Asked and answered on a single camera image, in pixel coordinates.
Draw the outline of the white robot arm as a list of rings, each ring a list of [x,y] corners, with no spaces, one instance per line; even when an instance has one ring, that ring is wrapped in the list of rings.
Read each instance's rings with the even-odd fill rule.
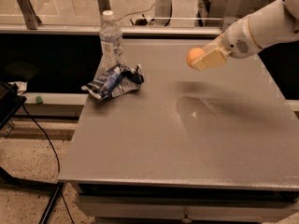
[[[228,57],[245,59],[279,43],[299,40],[299,0],[276,0],[234,22],[202,49],[191,49],[187,64],[195,70],[216,67]]]

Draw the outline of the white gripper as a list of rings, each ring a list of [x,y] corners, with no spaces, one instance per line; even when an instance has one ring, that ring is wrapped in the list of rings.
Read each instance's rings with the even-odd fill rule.
[[[234,22],[222,35],[217,36],[204,46],[209,50],[192,62],[195,70],[204,70],[223,65],[230,55],[236,59],[245,59],[259,53],[262,49],[254,42],[249,28],[249,16]]]

